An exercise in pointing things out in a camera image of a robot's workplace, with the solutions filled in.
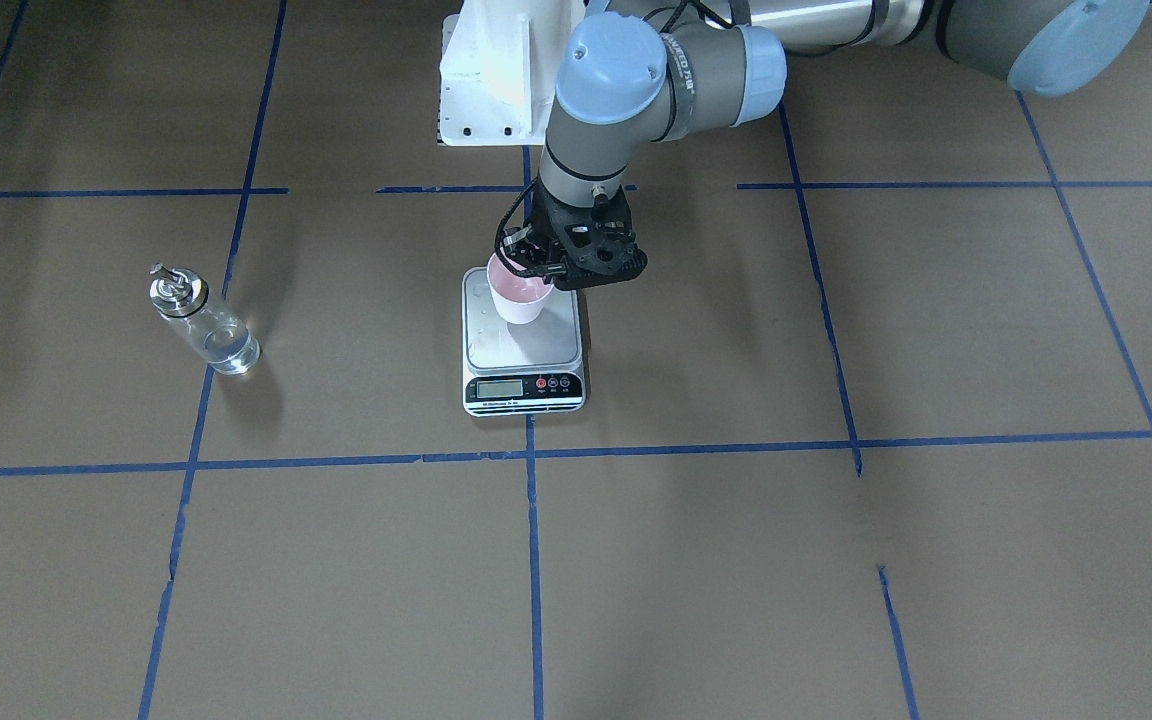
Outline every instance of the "pink cup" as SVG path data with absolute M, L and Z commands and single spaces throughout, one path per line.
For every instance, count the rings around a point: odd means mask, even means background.
M 525 325 L 539 318 L 545 300 L 554 286 L 540 278 L 520 278 L 509 272 L 495 252 L 488 260 L 488 287 L 492 288 L 492 304 L 505 323 Z

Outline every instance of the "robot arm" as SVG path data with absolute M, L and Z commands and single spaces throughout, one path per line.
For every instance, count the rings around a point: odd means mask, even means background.
M 655 3 L 614 5 L 653 15 Z M 562 290 L 636 278 L 646 256 L 621 185 L 635 149 L 776 107 L 786 77 L 776 36 L 710 26 L 691 9 L 654 13 L 654 26 L 616 12 L 576 26 L 558 69 L 531 214 L 521 232 L 498 233 L 500 251 L 525 273 L 552 278 Z
M 558 68 L 539 177 L 497 232 L 517 274 L 561 290 L 646 267 L 621 184 L 644 142 L 735 127 L 780 103 L 786 53 L 924 44 L 1016 90 L 1082 88 L 1135 36 L 1149 0 L 591 0 Z M 531 194 L 524 225 L 509 215 Z

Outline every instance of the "digital scale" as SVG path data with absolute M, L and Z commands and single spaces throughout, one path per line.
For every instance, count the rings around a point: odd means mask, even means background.
M 461 328 L 467 414 L 569 414 L 585 404 L 575 291 L 556 288 L 538 318 L 511 325 L 497 313 L 488 270 L 473 268 L 461 283 Z

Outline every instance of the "metal bottle cap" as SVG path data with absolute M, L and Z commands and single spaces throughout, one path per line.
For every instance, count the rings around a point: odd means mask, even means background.
M 162 263 L 150 268 L 150 301 L 168 318 L 188 318 L 207 302 L 207 283 L 189 268 L 167 270 Z

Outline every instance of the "clear liquid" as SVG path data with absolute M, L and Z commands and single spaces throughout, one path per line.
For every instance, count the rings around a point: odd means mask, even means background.
M 202 341 L 209 363 L 223 376 L 241 376 L 260 358 L 260 343 L 243 324 L 221 325 Z

